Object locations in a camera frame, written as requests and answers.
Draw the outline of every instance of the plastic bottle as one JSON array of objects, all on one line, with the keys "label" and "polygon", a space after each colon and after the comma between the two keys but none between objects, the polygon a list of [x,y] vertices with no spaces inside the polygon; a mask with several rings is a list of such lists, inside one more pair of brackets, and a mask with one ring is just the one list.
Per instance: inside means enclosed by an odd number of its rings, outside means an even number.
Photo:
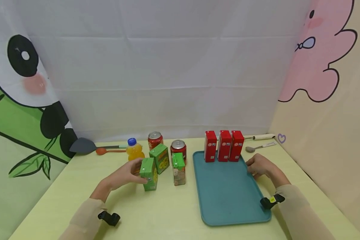
[{"label": "plastic bottle", "polygon": [[126,147],[126,153],[128,154],[128,160],[132,161],[136,158],[145,157],[145,154],[142,152],[141,144],[137,143],[135,138],[128,139],[128,146]]}]

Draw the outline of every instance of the blue bottle cap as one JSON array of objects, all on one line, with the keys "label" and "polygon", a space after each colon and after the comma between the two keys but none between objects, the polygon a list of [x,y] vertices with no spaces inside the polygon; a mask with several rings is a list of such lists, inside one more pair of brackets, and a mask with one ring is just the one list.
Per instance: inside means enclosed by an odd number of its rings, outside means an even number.
[{"label": "blue bottle cap", "polygon": [[136,139],[134,137],[128,139],[128,145],[129,146],[134,146],[134,145],[136,145],[136,143],[137,143],[137,141],[136,141]]}]

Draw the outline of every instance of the hand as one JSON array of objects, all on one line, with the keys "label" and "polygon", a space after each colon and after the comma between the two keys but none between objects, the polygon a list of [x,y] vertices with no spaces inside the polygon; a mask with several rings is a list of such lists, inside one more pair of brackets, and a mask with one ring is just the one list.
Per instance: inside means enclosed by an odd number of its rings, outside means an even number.
[{"label": "hand", "polygon": [[278,167],[266,157],[256,153],[251,159],[246,162],[248,172],[250,172],[254,179],[258,179],[261,175],[266,175],[270,178],[270,173]]},{"label": "hand", "polygon": [[246,165],[248,166],[248,172],[253,175],[254,179],[258,179],[265,174],[271,179],[275,188],[291,184],[284,172],[261,154],[256,153],[246,162]]},{"label": "hand", "polygon": [[116,190],[117,188],[130,182],[146,184],[148,181],[139,176],[141,162],[142,158],[128,161],[115,172],[107,176],[103,181],[109,185],[111,190]]},{"label": "hand", "polygon": [[122,165],[115,172],[101,180],[89,198],[105,202],[111,191],[125,184],[130,182],[146,184],[148,181],[139,177],[141,162],[142,158],[137,158]]}]

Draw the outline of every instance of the fabric backdrop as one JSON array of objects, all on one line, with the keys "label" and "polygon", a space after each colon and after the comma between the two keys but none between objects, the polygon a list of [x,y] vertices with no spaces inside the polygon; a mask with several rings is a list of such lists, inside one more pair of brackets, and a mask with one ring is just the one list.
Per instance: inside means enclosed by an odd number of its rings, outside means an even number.
[{"label": "fabric backdrop", "polygon": [[78,136],[268,131],[307,0],[15,0]]}]

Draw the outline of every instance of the heart drawing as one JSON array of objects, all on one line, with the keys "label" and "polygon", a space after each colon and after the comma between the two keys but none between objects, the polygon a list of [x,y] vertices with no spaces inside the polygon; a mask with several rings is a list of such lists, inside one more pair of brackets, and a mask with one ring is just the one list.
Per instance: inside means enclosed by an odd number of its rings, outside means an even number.
[{"label": "heart drawing", "polygon": [[287,139],[287,137],[285,135],[279,133],[278,136],[277,136],[277,139],[279,140],[279,142],[281,144],[283,144],[283,143],[285,143],[285,140]]}]

